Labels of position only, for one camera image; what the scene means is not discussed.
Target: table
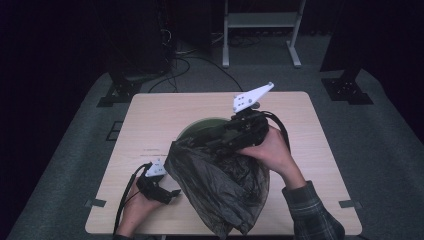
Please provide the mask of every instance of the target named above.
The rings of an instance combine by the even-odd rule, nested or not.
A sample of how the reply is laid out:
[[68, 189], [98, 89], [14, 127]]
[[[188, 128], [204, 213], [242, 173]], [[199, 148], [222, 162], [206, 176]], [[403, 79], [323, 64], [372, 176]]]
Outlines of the table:
[[[239, 93], [165, 93], [134, 96], [86, 223], [92, 234], [110, 234], [120, 198], [131, 174], [144, 163], [165, 161], [171, 142], [189, 124], [209, 117], [230, 118], [232, 101]], [[260, 100], [260, 110], [277, 115], [287, 128], [292, 155], [306, 179], [312, 180], [327, 210], [345, 227], [347, 235], [362, 231], [309, 96], [305, 92], [269, 92]], [[167, 175], [161, 186], [179, 189]], [[292, 235], [293, 222], [281, 193], [284, 182], [271, 172], [265, 207], [249, 235]], [[137, 230], [152, 235], [213, 235], [203, 224], [185, 195], [159, 208]], [[240, 235], [233, 230], [230, 234]]]

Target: person's right hand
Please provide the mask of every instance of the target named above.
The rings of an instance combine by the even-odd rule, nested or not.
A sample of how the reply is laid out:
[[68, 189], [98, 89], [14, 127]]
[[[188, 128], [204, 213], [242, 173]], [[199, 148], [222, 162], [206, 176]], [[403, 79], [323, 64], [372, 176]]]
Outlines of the person's right hand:
[[280, 130], [272, 126], [269, 126], [268, 134], [260, 145], [246, 147], [241, 149], [239, 153], [258, 159], [270, 170], [280, 174], [288, 189], [306, 185], [305, 179], [290, 154]]

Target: white shelf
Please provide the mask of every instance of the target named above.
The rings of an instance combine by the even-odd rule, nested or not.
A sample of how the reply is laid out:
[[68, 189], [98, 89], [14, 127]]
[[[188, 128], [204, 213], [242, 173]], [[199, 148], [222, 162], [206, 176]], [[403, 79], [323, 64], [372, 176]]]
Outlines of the white shelf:
[[229, 13], [228, 28], [294, 27], [297, 12]]
[[228, 48], [228, 29], [230, 28], [267, 28], [267, 27], [291, 27], [292, 37], [287, 41], [287, 47], [295, 68], [301, 68], [299, 56], [294, 44], [302, 21], [303, 9], [306, 0], [299, 1], [300, 6], [297, 12], [276, 12], [276, 13], [229, 13], [228, 0], [225, 0], [224, 15], [224, 46], [222, 48], [222, 66], [230, 66], [230, 54]]

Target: black curtain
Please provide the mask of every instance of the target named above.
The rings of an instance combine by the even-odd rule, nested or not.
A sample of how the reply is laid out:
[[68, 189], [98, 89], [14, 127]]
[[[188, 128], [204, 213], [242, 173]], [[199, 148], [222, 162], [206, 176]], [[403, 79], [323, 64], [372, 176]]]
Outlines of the black curtain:
[[345, 0], [321, 71], [355, 62], [382, 84], [416, 135], [424, 140], [424, 2]]
[[2, 1], [0, 13], [0, 239], [5, 239], [105, 70], [89, 1]]

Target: hand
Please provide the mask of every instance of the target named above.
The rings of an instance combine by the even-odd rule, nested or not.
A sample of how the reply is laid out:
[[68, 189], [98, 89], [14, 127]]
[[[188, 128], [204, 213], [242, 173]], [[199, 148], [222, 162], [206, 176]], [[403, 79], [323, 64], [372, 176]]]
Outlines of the hand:
[[156, 200], [147, 199], [139, 192], [136, 185], [138, 178], [134, 180], [131, 191], [127, 196], [127, 203], [124, 207], [122, 221], [119, 224], [116, 234], [125, 237], [133, 237], [135, 230], [146, 219], [146, 217], [158, 207], [164, 205]]
[[246, 147], [239, 153], [258, 159], [270, 170], [280, 174], [289, 190], [306, 185], [280, 130], [272, 126], [269, 126], [268, 134], [261, 145]]

